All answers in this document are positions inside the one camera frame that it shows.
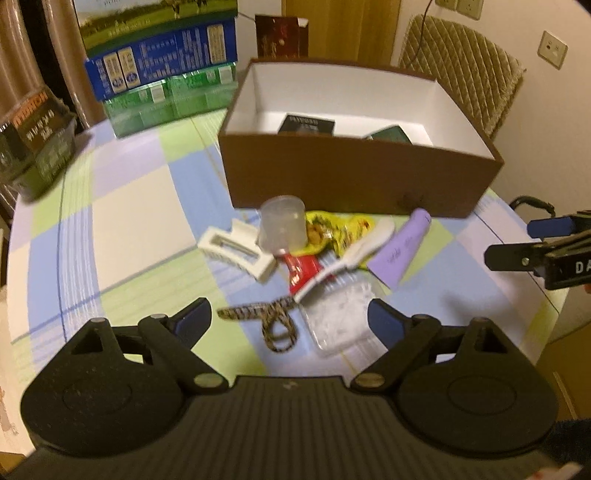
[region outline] open box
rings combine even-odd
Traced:
[[[277,133],[286,114],[334,136]],[[364,137],[399,125],[412,144]],[[503,165],[434,78],[327,60],[252,60],[219,133],[234,207],[283,194],[308,210],[466,217]]]

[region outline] red wrapper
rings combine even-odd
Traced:
[[[283,256],[283,260],[285,260],[290,271],[290,293],[292,295],[322,270],[322,265],[320,265],[315,255],[294,257],[288,254]]]

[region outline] yellow plastic wrapper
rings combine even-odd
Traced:
[[[329,212],[306,212],[308,245],[290,253],[295,257],[317,255],[330,245],[337,257],[341,257],[350,244],[359,240],[374,226],[374,220],[366,215],[342,218]],[[365,262],[360,267],[366,268]]]

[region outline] leopard print strap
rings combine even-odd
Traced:
[[[238,307],[218,309],[217,315],[224,320],[261,320],[262,337],[269,350],[276,353],[287,352],[296,343],[297,332],[293,319],[287,313],[296,306],[293,297],[281,297],[270,303],[251,303]],[[275,323],[280,323],[284,332],[273,332]],[[277,342],[289,340],[285,347],[277,346]]]

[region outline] green grass picture on box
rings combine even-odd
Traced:
[[[74,0],[74,7],[89,57],[238,14],[238,0]]]

